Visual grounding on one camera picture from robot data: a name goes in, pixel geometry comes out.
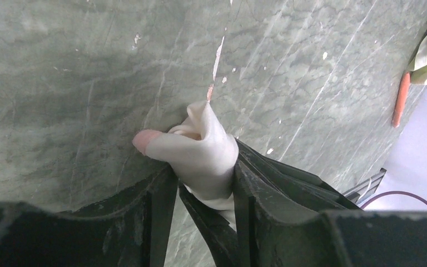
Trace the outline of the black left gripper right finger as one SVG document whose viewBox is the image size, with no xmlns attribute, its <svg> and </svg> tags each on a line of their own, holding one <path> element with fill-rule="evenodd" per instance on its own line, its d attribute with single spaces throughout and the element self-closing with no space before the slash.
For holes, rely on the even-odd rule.
<svg viewBox="0 0 427 267">
<path fill-rule="evenodd" d="M 235 167 L 238 266 L 427 266 L 427 212 L 316 212 Z"/>
</svg>

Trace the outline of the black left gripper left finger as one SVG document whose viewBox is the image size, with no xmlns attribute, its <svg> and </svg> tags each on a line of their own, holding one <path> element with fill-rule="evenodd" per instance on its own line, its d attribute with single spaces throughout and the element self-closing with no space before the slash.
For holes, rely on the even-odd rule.
<svg viewBox="0 0 427 267">
<path fill-rule="evenodd" d="M 73 212 L 0 202 L 0 266 L 163 266 L 176 193 L 164 165 Z"/>
</svg>

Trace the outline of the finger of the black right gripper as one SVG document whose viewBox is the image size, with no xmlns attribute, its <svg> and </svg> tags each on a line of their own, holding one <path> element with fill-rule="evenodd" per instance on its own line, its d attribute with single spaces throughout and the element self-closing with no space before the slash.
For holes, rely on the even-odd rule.
<svg viewBox="0 0 427 267">
<path fill-rule="evenodd" d="M 196 199 L 183 184 L 179 196 L 199 229 L 216 266 L 237 266 L 237 233 L 214 209 Z"/>
<path fill-rule="evenodd" d="M 318 176 L 270 159 L 237 140 L 240 160 L 264 183 L 299 205 L 313 210 L 360 210 Z"/>
</svg>

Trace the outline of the white pink-trimmed underwear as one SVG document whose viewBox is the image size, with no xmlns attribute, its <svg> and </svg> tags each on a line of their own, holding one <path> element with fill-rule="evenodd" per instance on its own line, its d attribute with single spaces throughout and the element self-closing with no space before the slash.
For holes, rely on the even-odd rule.
<svg viewBox="0 0 427 267">
<path fill-rule="evenodd" d="M 208 101 L 188 105 L 187 118 L 167 133 L 145 129 L 132 143 L 141 154 L 168 163 L 189 193 L 236 229 L 232 184 L 239 148 Z"/>
</svg>

